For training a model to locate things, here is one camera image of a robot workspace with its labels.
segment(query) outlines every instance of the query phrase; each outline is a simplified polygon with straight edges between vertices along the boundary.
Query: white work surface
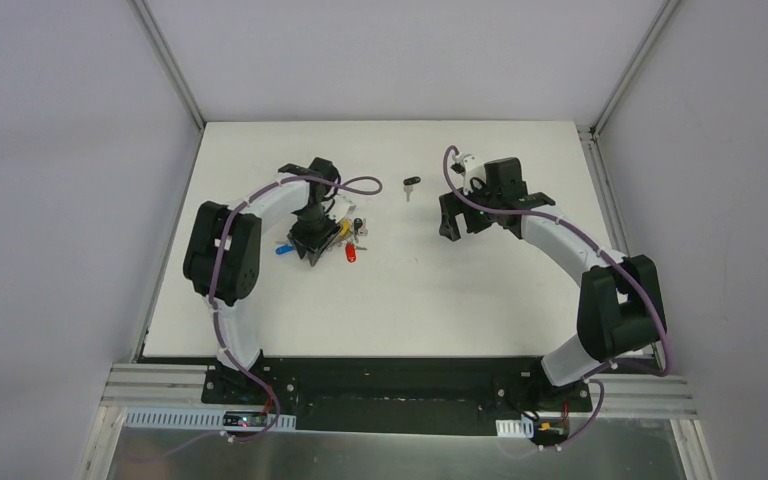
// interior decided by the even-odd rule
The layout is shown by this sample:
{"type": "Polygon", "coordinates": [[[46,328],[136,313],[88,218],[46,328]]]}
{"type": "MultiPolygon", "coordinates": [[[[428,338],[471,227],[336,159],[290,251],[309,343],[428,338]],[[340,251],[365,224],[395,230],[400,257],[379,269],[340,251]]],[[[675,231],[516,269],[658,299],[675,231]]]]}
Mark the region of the white work surface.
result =
{"type": "MultiPolygon", "coordinates": [[[[572,122],[210,123],[204,134],[143,354],[214,356],[207,307],[182,265],[199,205],[229,203],[286,163],[331,160],[343,180],[374,175],[384,191],[348,195],[365,217],[356,263],[342,249],[311,268],[275,254],[295,221],[263,235],[251,294],[268,356],[542,355],[575,332],[578,287],[535,247],[498,226],[450,242],[437,233],[446,147],[487,160],[515,156],[530,192],[555,199],[603,245],[608,235],[572,122]],[[402,180],[420,176],[410,202],[402,180]]],[[[358,183],[358,188],[373,188],[358,183]]]]}

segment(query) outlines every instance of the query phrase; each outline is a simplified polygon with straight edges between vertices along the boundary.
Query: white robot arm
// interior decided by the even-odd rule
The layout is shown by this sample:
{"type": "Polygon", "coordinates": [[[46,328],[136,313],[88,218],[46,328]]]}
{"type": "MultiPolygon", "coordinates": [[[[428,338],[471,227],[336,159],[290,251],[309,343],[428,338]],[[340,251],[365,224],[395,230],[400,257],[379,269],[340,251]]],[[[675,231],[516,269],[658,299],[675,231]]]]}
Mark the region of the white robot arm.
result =
{"type": "MultiPolygon", "coordinates": [[[[460,154],[455,156],[451,168],[464,177],[460,192],[478,205],[499,212],[528,210],[572,223],[547,195],[528,193],[516,158],[485,162],[470,154],[460,154]]],[[[539,385],[535,396],[551,395],[553,390],[573,384],[605,361],[658,340],[654,322],[639,296],[590,245],[560,222],[537,215],[489,214],[465,204],[451,192],[440,196],[440,207],[440,235],[452,241],[460,239],[457,215],[464,216],[467,233],[479,233],[496,223],[546,253],[581,288],[577,333],[545,355],[539,368],[532,370],[535,384],[539,385]],[[621,302],[618,293],[628,295],[628,300],[621,302]]],[[[643,286],[663,321],[654,263],[643,255],[629,258],[610,248],[601,252],[643,286]]]]}
{"type": "MultiPolygon", "coordinates": [[[[324,249],[339,232],[338,221],[352,204],[340,195],[328,199],[333,203],[328,210],[323,200],[329,187],[308,181],[281,183],[286,177],[316,176],[335,182],[337,169],[327,160],[316,158],[309,168],[287,165],[279,170],[279,186],[262,194],[243,208],[231,224],[225,242],[225,253],[216,288],[218,327],[228,351],[220,349],[217,358],[226,366],[236,368],[228,358],[234,356],[246,368],[257,360],[261,348],[252,318],[248,315],[248,295],[257,282],[260,262],[261,235],[282,218],[296,215],[288,241],[299,257],[311,266],[319,260],[324,249]]],[[[239,205],[243,200],[233,202],[239,205]]],[[[193,282],[196,292],[207,301],[214,261],[218,249],[219,233],[231,210],[228,205],[205,202],[199,208],[190,243],[184,260],[184,276],[193,282]]]]}

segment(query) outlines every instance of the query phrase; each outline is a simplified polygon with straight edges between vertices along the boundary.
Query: gray wall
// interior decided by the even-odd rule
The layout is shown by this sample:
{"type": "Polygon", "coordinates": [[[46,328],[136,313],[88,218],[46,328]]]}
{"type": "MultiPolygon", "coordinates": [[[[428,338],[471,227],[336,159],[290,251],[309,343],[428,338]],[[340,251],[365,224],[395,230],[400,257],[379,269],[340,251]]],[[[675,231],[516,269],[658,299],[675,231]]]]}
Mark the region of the gray wall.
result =
{"type": "Polygon", "coordinates": [[[689,0],[603,136],[720,478],[768,476],[768,1],[689,0]]]}
{"type": "Polygon", "coordinates": [[[661,0],[150,0],[210,120],[592,123],[661,0]]]}
{"type": "Polygon", "coordinates": [[[0,478],[76,471],[195,139],[126,2],[0,2],[0,478]]]}

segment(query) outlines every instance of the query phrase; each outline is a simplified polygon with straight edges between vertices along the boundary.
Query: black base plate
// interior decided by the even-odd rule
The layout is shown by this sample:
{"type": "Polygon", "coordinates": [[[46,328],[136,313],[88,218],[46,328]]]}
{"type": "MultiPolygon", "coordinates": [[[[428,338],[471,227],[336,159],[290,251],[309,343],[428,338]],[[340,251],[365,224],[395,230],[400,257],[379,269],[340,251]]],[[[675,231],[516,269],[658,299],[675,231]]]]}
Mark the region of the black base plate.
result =
{"type": "MultiPolygon", "coordinates": [[[[261,356],[251,372],[266,381],[281,412],[299,430],[496,435],[495,420],[523,410],[589,412],[581,383],[545,405],[525,399],[528,372],[539,357],[280,358],[261,356]]],[[[202,402],[263,405],[266,393],[218,362],[208,367],[202,402]]]]}

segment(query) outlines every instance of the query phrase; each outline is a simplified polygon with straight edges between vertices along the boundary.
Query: aluminum frame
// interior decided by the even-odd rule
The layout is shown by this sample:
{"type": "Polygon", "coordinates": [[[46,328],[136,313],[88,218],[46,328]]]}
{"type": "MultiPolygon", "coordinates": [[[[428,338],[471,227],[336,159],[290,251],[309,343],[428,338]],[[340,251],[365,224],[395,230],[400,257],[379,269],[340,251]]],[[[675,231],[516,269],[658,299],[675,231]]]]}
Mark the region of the aluminum frame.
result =
{"type": "MultiPolygon", "coordinates": [[[[206,365],[114,364],[102,394],[90,441],[84,451],[78,478],[107,477],[116,445],[129,409],[175,412],[260,410],[261,405],[207,405],[201,403],[206,365]]],[[[600,418],[671,420],[680,457],[688,479],[712,479],[710,455],[699,428],[690,387],[680,376],[602,374],[605,384],[600,418]]],[[[590,385],[590,398],[598,398],[599,387],[590,385]]],[[[589,413],[571,413],[583,418],[589,413]]],[[[163,425],[151,425],[162,428],[163,425]]]]}
{"type": "Polygon", "coordinates": [[[187,199],[187,190],[190,189],[190,182],[193,178],[193,171],[196,168],[196,160],[198,159],[198,152],[201,149],[201,142],[204,139],[204,130],[198,130],[196,132],[198,138],[196,139],[195,148],[192,152],[192,162],[190,164],[190,171],[187,174],[187,181],[184,182],[183,190],[180,195],[180,202],[178,208],[175,211],[175,221],[172,223],[172,228],[169,230],[169,235],[163,244],[161,251],[163,252],[163,261],[160,262],[160,268],[154,272],[154,288],[151,292],[151,299],[148,306],[145,308],[142,322],[140,322],[139,330],[133,335],[131,341],[131,350],[128,353],[127,361],[136,362],[139,360],[143,351],[143,344],[145,343],[145,337],[148,334],[148,329],[151,326],[151,319],[154,316],[154,309],[157,306],[157,298],[160,296],[160,284],[163,282],[163,275],[166,272],[166,267],[169,264],[169,256],[172,254],[172,242],[175,240],[175,232],[178,230],[178,222],[181,221],[181,212],[184,210],[184,202],[187,199]]]}
{"type": "Polygon", "coordinates": [[[661,3],[661,7],[655,14],[655,18],[652,20],[652,23],[649,24],[649,28],[643,35],[643,39],[640,41],[640,44],[631,56],[631,60],[628,62],[628,65],[620,76],[619,82],[617,82],[617,85],[611,92],[611,96],[608,97],[608,101],[605,103],[605,106],[602,107],[602,111],[599,113],[596,122],[593,124],[591,132],[595,139],[599,139],[602,130],[605,129],[605,125],[611,120],[611,116],[613,116],[616,111],[619,102],[631,88],[634,79],[637,77],[641,67],[646,62],[646,59],[649,57],[649,54],[652,52],[653,47],[658,41],[658,38],[669,24],[681,2],[682,0],[664,0],[663,3],[661,3]]]}
{"type": "Polygon", "coordinates": [[[178,94],[178,98],[181,99],[181,103],[190,114],[190,119],[192,119],[193,124],[195,124],[199,131],[204,131],[204,126],[207,123],[204,120],[204,115],[202,115],[201,109],[198,103],[196,103],[190,86],[187,85],[184,74],[181,73],[178,62],[175,61],[175,56],[172,55],[169,44],[166,43],[166,38],[157,24],[154,14],[151,13],[151,8],[149,8],[145,0],[128,0],[128,4],[133,9],[134,16],[140,22],[140,27],[142,27],[143,33],[145,33],[146,40],[151,45],[151,49],[154,51],[155,56],[157,56],[163,71],[169,77],[169,82],[178,94]]]}

